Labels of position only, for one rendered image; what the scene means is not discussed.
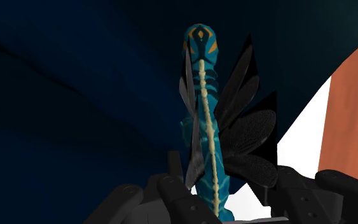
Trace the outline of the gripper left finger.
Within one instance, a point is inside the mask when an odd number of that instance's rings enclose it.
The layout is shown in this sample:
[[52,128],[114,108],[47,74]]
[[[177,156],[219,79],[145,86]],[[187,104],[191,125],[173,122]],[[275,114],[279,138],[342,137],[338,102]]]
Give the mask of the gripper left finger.
[[178,151],[167,154],[168,171],[152,175],[146,189],[117,186],[85,224],[223,224],[182,182]]

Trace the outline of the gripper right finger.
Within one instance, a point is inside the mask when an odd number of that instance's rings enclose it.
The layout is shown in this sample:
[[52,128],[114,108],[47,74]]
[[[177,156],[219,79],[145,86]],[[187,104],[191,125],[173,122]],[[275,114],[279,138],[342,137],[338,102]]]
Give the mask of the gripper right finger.
[[358,179],[325,169],[313,179],[288,166],[279,166],[273,188],[249,183],[271,218],[253,224],[358,224]]

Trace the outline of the teal dragonfly toy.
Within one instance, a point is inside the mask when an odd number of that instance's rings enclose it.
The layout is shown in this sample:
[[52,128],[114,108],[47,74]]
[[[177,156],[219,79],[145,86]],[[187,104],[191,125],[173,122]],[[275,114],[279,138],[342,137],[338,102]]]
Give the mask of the teal dragonfly toy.
[[277,182],[277,166],[253,154],[272,136],[277,122],[272,108],[245,108],[259,88],[250,39],[247,39],[229,80],[219,89],[215,65],[219,49],[211,27],[195,24],[184,34],[179,93],[188,110],[181,122],[189,148],[185,185],[221,220],[232,221],[225,207],[232,177],[265,188]]

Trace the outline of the dark blue sofa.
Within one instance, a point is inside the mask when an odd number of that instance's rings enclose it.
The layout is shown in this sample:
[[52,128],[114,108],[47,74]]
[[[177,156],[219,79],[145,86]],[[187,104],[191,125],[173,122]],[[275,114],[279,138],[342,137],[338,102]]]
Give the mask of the dark blue sofa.
[[358,0],[0,0],[0,224],[82,224],[188,149],[185,30],[216,33],[225,84],[252,39],[282,138],[358,48]]

